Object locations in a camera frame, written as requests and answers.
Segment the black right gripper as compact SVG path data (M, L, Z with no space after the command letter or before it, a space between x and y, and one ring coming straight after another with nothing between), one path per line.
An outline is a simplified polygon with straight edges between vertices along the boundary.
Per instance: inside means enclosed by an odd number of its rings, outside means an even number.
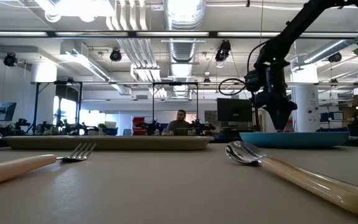
M255 103L268 112L277 131L285 129L292 111L298 109L297 104L290 101L286 94L288 85L285 82L284 68L288 65L286 60L270 65L255 65L259 86L263 88L263 91L256 95Z

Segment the blue plate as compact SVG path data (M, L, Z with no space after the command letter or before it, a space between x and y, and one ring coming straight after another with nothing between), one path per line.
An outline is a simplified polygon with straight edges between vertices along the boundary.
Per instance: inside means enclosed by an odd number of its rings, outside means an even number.
M348 132L240 133L244 142L266 148L328 148L343 145Z

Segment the spoon with orange handle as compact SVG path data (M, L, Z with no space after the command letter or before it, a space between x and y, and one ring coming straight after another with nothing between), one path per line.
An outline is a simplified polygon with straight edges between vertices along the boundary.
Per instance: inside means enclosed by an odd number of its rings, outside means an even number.
M260 148L242 141L226 145L226 155L247 166L265 170L358 216L358 186L267 156Z

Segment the fork with orange handle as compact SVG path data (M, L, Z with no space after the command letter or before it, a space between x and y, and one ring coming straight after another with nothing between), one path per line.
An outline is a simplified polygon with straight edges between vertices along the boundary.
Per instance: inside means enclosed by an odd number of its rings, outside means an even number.
M16 178L41 167L54 164L57 161L63 163L81 162L87 160L96 148L96 143L79 144L69 156L58 157L54 154L25 157L21 159L0 163L0 182Z

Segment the beige plastic tray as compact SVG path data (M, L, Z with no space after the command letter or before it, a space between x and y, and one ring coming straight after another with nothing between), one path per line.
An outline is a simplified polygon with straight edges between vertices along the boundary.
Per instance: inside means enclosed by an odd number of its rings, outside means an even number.
M96 144L97 150L203 150L213 139L206 136L8 136L7 145L25 150L69 150Z

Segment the white building column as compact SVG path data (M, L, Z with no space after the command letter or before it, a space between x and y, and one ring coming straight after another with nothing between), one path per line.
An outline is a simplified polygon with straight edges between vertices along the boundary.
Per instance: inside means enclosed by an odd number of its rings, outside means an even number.
M320 128L317 66L315 63L294 68L291 82L301 83L291 88L291 98L297 109L293 111L293 128L297 133L313 133Z

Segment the black background monitor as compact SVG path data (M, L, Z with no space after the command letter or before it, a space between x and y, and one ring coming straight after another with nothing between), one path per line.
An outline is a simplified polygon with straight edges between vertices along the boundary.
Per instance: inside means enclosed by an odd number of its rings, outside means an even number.
M252 122L252 103L250 100L218 98L218 121Z

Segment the person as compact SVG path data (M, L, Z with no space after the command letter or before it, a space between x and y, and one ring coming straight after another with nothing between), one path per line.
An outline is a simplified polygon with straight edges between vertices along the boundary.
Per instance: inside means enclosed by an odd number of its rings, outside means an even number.
M191 124L185 120L186 111L178 110L176 120L171 121L167 126L167 132L171 132L176 136L186 136L188 134L188 129Z

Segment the overhead light bar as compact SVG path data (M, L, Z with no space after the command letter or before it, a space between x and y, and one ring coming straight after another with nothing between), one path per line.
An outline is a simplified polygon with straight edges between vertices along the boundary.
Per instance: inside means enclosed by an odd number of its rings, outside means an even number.
M12 31L0 30L0 38L53 38L53 39L118 39L118 38L184 38L184 39L270 39L278 32L252 32L252 31L168 31L168 30L105 30L105 31Z

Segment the red storage bins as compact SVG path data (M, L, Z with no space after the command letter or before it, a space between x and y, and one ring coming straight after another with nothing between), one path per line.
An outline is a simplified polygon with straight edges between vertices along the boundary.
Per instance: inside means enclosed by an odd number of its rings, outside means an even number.
M144 136L146 129L144 128L144 117L133 117L132 119L132 135L133 136Z

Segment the tilted background monitor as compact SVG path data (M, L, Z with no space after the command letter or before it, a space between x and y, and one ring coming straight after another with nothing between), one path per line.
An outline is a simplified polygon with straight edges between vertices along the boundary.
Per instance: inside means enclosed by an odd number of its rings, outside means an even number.
M0 121L12 121L17 103L0 103Z

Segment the silver air duct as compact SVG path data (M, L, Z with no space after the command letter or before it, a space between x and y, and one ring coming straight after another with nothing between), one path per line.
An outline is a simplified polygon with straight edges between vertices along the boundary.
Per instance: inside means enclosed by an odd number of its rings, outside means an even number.
M163 0L166 29L198 30L203 23L206 0ZM188 82L196 58L195 39L171 40L170 74L176 82Z
M301 34L300 39L328 39L331 40L327 44L317 48L307 54L301 54L296 60L301 66L316 63L324 58L340 52L342 49L355 43L358 36L357 31L321 31L321 32L305 32Z

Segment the black background rig frame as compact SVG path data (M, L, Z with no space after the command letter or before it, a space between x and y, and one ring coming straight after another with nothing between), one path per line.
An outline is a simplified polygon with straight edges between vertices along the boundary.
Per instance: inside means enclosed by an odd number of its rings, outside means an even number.
M196 116L195 116L195 128L197 129L197 133L199 133L198 129L200 126L200 119L199 119L199 89L200 83L199 82L152 82L152 121L155 121L155 86L159 85L164 87L165 85L168 86L182 86L182 85L194 85L196 87Z
M76 82L74 80L68 81L54 81L54 82L32 82L32 85L36 85L35 88L35 102L34 102L34 118L33 122L30 125L29 129L32 131L32 134L35 135L36 125L37 125L37 113L38 113L38 105L39 105L39 94L49 85L63 85L63 86L70 86L70 85L79 85L79 94L78 100L76 102L76 123L78 124L80 121L80 109L82 106L82 96L83 96L83 86L84 82Z

